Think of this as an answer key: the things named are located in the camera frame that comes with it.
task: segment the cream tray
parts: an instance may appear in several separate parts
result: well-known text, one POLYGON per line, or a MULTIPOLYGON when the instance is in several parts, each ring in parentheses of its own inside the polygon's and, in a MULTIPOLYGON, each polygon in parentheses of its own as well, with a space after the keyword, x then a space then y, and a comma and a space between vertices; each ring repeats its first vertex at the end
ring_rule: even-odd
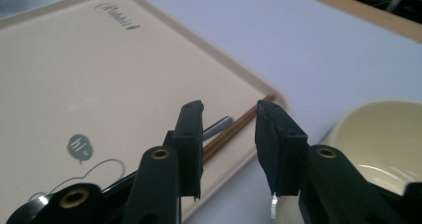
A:
MULTIPOLYGON (((40 195, 77 182, 105 188, 135 171, 184 104, 202 101, 204 127, 266 95, 285 104, 144 0, 65 0, 5 18, 0 58, 1 223, 40 195)), ((183 217, 255 155, 254 125, 207 162, 202 199, 183 199, 183 217)))

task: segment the table surface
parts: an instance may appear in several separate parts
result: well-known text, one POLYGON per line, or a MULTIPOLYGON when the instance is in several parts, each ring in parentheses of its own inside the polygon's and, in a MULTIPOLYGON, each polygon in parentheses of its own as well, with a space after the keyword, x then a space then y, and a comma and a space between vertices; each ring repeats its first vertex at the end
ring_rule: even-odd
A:
MULTIPOLYGON (((1 0, 0 18, 61 0, 1 0)), ((364 103, 422 101, 422 46, 317 0, 148 0, 284 94, 317 143, 364 103)), ((271 223, 256 158, 185 223, 271 223)))

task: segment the black plastic part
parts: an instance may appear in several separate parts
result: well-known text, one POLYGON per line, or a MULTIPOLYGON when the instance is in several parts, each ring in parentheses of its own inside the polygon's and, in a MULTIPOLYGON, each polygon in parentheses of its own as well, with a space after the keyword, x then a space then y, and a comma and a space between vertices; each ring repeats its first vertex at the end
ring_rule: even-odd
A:
MULTIPOLYGON (((304 189, 301 198, 309 197, 307 201, 312 202, 317 195, 328 223, 403 223, 339 150, 325 145, 313 145, 305 164, 316 194, 312 193, 312 189, 304 189)), ((314 207, 308 206, 303 215, 310 213, 311 208, 314 207)))
POLYGON ((422 223, 422 182, 407 184, 400 211, 408 223, 422 223))
POLYGON ((142 157, 122 224, 180 223, 177 151, 171 146, 149 149, 142 157))
POLYGON ((184 105, 175 130, 167 133, 164 142, 164 145, 176 148, 179 156, 181 196, 193 196, 195 199, 201 196, 203 111, 201 101, 184 105))
POLYGON ((258 101, 255 143, 271 193, 298 195, 308 136, 278 105, 258 101))
POLYGON ((32 223, 94 223, 93 217, 100 200, 98 186, 90 183, 72 185, 54 194, 32 223))

